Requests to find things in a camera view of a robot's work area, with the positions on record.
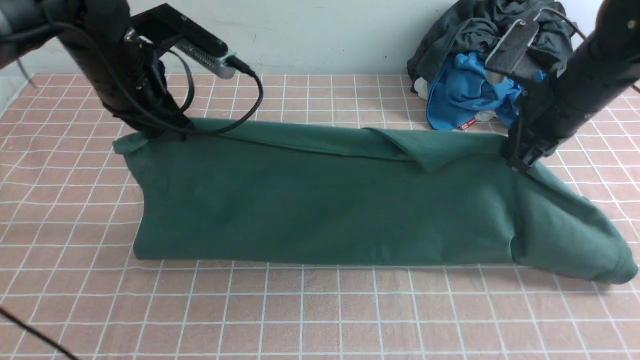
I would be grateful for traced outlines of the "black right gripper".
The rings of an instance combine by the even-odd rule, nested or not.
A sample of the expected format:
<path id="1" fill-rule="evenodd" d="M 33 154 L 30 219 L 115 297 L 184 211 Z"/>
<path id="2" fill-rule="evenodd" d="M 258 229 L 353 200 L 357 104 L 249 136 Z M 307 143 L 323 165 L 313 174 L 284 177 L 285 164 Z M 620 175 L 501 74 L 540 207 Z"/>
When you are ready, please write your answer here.
<path id="1" fill-rule="evenodd" d="M 526 174 L 570 136 L 570 110 L 549 85 L 522 91 L 516 105 L 518 117 L 503 144 L 502 156 L 508 167 Z"/>

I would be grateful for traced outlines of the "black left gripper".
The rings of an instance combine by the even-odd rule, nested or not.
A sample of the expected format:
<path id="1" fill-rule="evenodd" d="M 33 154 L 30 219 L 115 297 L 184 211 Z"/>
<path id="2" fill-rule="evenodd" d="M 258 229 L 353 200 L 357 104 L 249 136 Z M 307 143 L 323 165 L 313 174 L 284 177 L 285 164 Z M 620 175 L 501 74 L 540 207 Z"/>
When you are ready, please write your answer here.
<path id="1" fill-rule="evenodd" d="M 166 132 L 186 135 L 194 123 L 169 92 L 161 60 L 134 60 L 120 69 L 107 63 L 100 76 L 100 100 L 114 117 L 137 132 L 157 138 Z"/>

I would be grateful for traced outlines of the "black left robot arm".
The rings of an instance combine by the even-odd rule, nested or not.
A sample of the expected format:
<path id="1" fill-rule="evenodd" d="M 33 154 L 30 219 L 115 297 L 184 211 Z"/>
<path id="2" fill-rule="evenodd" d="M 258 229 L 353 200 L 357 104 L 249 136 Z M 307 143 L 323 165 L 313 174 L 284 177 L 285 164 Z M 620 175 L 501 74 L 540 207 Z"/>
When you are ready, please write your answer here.
<path id="1" fill-rule="evenodd" d="M 169 93 L 162 50 L 133 30 L 125 0 L 3 0 L 1 66 L 57 38 L 114 117 L 149 138 L 193 130 Z"/>

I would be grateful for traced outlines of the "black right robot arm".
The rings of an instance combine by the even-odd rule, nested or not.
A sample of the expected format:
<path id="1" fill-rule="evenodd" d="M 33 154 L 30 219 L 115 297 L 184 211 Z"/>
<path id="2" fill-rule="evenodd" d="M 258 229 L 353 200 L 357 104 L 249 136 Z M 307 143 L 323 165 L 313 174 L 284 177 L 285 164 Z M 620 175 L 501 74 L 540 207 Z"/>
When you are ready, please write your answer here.
<path id="1" fill-rule="evenodd" d="M 540 81 L 521 69 L 539 29 L 537 16 L 509 28 L 485 64 L 488 73 L 524 88 L 502 148 L 509 167 L 526 173 L 639 80 L 639 15 L 637 0 L 605 0 L 592 34 Z"/>

